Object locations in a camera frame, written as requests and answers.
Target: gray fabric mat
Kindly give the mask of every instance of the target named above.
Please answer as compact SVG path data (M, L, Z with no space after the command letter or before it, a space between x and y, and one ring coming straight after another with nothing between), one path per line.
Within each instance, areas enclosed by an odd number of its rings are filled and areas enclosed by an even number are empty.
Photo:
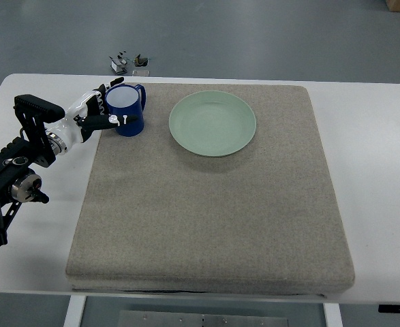
M354 282L307 90L144 84L146 122L99 141L67 263L77 289L323 294ZM253 109L239 152L194 155L168 128L186 95L221 90Z

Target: plate rim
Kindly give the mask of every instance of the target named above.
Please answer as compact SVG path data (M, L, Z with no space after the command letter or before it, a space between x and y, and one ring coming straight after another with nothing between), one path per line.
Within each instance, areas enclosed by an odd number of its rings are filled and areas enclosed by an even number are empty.
M235 151L232 151L232 152L229 152L229 153L220 154L220 155L205 155L205 154L203 154L203 153L199 153L198 151L193 151L193 150L187 148L186 146L182 145L182 144L179 142L179 140L177 140L177 138L174 136L173 128L171 128L171 120L172 120L172 117L173 117L174 109L175 109L181 102L185 101L188 97L195 96L195 95L197 95L197 94L199 94L199 93L224 93L224 94L226 94L226 95L229 95L230 97L235 97L235 98L237 98L240 102L242 102L242 103L246 106L246 108L249 109L249 112L252 114L252 117L253 117L254 128L253 128L252 133L250 133L250 137L248 138L248 141L246 141L239 149L237 149L237 150L235 150ZM253 109L251 108L251 106L250 106L246 101L244 101L243 99L241 99L240 97L238 97L237 95L234 95L234 94L232 94L232 93L230 93L230 92L220 91L220 90L203 90L203 91L197 91L197 92L190 93L190 94L186 95L183 99L180 99L180 100L172 107L171 113L170 113L170 116L169 116L169 119L168 119L168 126L169 126L169 129L170 129L170 133L171 133L172 138L174 138L174 140L175 140L182 148L188 150L189 152L195 153L196 155L201 155L202 157L225 157L225 156L232 155L233 153L236 153L236 152L242 150L243 148L245 148L245 147L251 142L251 140L253 139L254 135L256 134L256 130L257 130L257 118L256 118L256 115L254 114L254 111L253 111Z

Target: mug handle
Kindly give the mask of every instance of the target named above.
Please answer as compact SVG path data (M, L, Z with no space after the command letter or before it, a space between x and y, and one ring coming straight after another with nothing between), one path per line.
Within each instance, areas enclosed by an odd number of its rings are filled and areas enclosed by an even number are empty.
M145 93L145 88L141 84L137 84L135 90L139 92L140 90L140 106L142 107L142 111L145 109L145 101L147 100L147 94Z

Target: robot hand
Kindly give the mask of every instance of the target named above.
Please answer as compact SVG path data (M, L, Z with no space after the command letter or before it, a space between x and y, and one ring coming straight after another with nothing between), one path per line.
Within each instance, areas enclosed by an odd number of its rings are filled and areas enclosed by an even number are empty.
M56 155L66 153L75 143L88 140L92 131L114 128L137 119L108 114L106 92L123 81L117 78L86 92L66 113L61 107L34 95L15 97L15 115L22 131L20 137L0 150L0 246L7 244L7 229L22 203L49 201L41 192L42 179L29 167L31 164L47 168L56 160ZM3 214L2 208L9 204Z
M86 142L95 130L114 128L119 126L120 122L124 125L137 119L129 116L125 120L109 114L106 93L123 81L124 78L120 77L86 92L66 110L65 118L47 129L48 139L56 155L64 155L75 143Z

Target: gray floor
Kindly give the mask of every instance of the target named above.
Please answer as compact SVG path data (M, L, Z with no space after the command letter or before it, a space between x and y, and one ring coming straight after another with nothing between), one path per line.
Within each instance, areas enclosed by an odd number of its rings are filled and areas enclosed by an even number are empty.
M124 50L150 57L151 76L400 83L400 13L385 0L82 3L0 1L0 84L13 73L110 75L108 56Z

